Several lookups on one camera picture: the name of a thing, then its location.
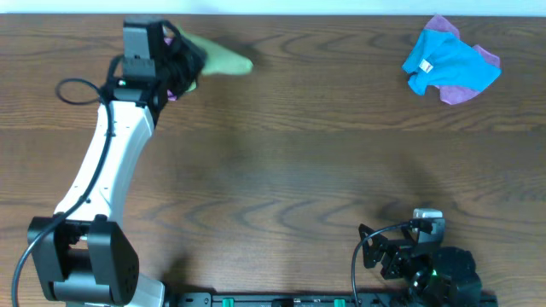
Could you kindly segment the yellow-green cloth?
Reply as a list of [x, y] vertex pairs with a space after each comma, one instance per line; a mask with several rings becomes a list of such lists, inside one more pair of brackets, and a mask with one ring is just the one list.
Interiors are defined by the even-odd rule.
[[197, 57], [199, 76], [210, 75], [248, 75], [253, 70], [253, 63], [246, 56], [240, 55], [207, 38], [177, 29], [189, 49]]

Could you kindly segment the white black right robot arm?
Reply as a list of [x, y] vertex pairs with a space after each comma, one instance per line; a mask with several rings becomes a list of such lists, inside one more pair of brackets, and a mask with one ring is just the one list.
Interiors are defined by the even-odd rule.
[[459, 247], [443, 246], [444, 230], [441, 217], [414, 217], [377, 230], [360, 224], [360, 241], [351, 259], [355, 302], [359, 302], [356, 262], [361, 252], [365, 268], [380, 264], [383, 279], [407, 282], [404, 293], [390, 296], [390, 306], [480, 305], [482, 283], [473, 255]]

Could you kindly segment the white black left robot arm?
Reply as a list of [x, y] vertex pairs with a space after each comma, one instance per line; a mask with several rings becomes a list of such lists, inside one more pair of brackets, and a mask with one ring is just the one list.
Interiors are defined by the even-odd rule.
[[161, 111], [196, 84], [206, 53], [156, 16], [125, 19], [123, 41], [96, 89], [96, 130], [78, 175], [53, 215], [33, 218], [27, 231], [23, 258], [50, 301], [163, 303], [163, 285], [141, 277], [123, 232], [125, 199]]

